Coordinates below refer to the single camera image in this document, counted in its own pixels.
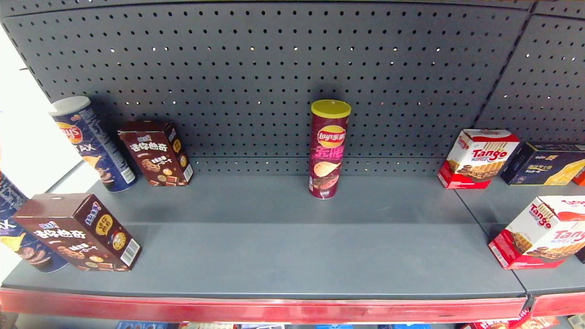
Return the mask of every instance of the tango wafer box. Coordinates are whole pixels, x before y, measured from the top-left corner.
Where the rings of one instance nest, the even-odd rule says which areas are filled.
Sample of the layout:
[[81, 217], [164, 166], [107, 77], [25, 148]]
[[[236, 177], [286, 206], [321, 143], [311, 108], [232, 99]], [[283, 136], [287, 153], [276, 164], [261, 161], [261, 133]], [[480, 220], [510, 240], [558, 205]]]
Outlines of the tango wafer box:
[[80, 270], [129, 271], [141, 251], [93, 194], [37, 194], [13, 218]]
[[530, 309], [524, 309], [514, 319], [473, 322], [458, 326], [458, 329], [546, 329], [559, 323], [556, 317], [532, 317]]
[[129, 121], [118, 135], [152, 186], [184, 186], [193, 176], [172, 122]]
[[490, 243], [505, 269], [555, 268], [585, 247], [585, 196], [540, 196]]
[[464, 129], [439, 170], [439, 180], [447, 189], [484, 189], [518, 143], [506, 130]]
[[573, 181], [579, 186], [585, 186], [585, 167], [575, 175]]
[[509, 185], [567, 185], [585, 166], [585, 145], [526, 142], [502, 172]]

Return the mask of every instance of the blue lay's stax canister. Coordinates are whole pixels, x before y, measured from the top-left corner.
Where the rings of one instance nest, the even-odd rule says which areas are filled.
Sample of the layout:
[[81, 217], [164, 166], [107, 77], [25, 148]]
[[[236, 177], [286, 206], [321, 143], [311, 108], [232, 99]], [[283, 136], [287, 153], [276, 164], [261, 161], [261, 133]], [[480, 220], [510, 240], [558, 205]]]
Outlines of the blue lay's stax canister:
[[12, 220], [12, 215], [27, 200], [6, 175], [0, 172], [0, 241], [39, 271], [55, 272], [68, 262]]
[[108, 191], [121, 192], [134, 185], [134, 172], [102, 128], [89, 98], [63, 98], [53, 107], [49, 114], [81, 157], [98, 172]]

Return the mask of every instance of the red shelf edge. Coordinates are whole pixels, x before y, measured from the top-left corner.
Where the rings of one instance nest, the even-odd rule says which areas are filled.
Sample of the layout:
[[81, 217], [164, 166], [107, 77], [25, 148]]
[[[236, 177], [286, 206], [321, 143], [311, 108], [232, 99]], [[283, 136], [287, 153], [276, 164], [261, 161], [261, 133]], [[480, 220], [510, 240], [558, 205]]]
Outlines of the red shelf edge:
[[111, 297], [0, 288], [14, 313], [160, 322], [459, 323], [518, 315], [526, 297], [467, 300], [286, 300]]
[[585, 292], [545, 294], [535, 297], [532, 315], [568, 316], [585, 313]]

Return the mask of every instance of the yellow canister lid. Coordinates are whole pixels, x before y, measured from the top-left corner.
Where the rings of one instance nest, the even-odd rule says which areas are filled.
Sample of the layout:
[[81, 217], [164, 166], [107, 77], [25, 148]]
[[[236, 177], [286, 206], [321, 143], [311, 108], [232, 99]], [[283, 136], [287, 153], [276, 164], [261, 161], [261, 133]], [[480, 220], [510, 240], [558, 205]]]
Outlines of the yellow canister lid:
[[342, 101], [337, 100], [319, 100], [311, 104], [313, 114], [326, 119], [345, 118], [352, 112], [352, 107]]

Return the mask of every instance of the brown cookie box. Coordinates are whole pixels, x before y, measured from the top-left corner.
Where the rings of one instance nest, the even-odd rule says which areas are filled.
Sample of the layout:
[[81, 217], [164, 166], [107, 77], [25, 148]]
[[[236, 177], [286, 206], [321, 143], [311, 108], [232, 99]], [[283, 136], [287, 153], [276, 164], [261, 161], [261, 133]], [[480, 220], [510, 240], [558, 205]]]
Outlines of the brown cookie box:
[[118, 130], [152, 186], [184, 186], [193, 169], [172, 122], [128, 121]]
[[13, 219], [80, 270], [128, 271], [140, 254], [93, 194], [37, 194]]

